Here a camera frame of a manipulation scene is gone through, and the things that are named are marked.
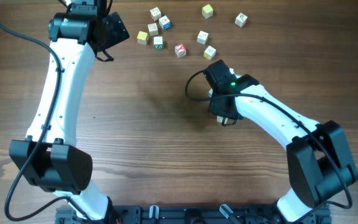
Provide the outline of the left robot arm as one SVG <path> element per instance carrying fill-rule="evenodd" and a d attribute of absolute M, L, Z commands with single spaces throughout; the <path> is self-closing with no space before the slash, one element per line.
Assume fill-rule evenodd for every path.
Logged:
<path fill-rule="evenodd" d="M 76 121 L 90 68 L 98 53 L 128 39 L 109 1 L 69 1 L 48 25 L 47 79 L 37 114 L 23 141 L 9 155 L 18 176 L 65 200 L 83 223 L 118 223 L 109 197 L 91 180 L 93 161 L 76 147 Z"/>

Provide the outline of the plain wooden picture block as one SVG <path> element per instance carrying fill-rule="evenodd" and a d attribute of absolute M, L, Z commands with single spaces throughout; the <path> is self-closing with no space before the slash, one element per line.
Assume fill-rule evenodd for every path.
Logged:
<path fill-rule="evenodd" d="M 156 23 L 148 24 L 147 25 L 150 36 L 158 35 L 158 26 Z"/>

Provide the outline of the green letter N block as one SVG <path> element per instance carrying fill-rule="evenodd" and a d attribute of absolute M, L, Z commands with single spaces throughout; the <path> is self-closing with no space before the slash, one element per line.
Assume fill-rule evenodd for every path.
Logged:
<path fill-rule="evenodd" d="M 217 120 L 217 122 L 222 123 L 222 121 L 223 121 L 223 117 L 221 117 L 221 116 L 217 116 L 216 120 Z"/>

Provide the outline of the blue edged picture block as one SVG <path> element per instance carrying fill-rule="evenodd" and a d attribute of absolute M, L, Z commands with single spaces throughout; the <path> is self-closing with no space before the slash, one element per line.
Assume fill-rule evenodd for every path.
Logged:
<path fill-rule="evenodd" d="M 213 90 L 210 89 L 210 91 L 208 92 L 208 95 L 209 95 L 210 98 L 212 97 L 212 94 L 213 94 Z"/>

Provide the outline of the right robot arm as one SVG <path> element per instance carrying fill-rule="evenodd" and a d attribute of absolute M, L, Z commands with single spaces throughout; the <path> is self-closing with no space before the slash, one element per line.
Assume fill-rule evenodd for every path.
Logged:
<path fill-rule="evenodd" d="M 276 202 L 278 214 L 289 223 L 314 215 L 344 192 L 352 207 L 349 186 L 358 171 L 343 129 L 334 121 L 319 123 L 274 98 L 250 75 L 237 75 L 222 60 L 202 74 L 209 83 L 209 112 L 222 125 L 247 118 L 271 135 L 287 155 L 290 190 Z"/>

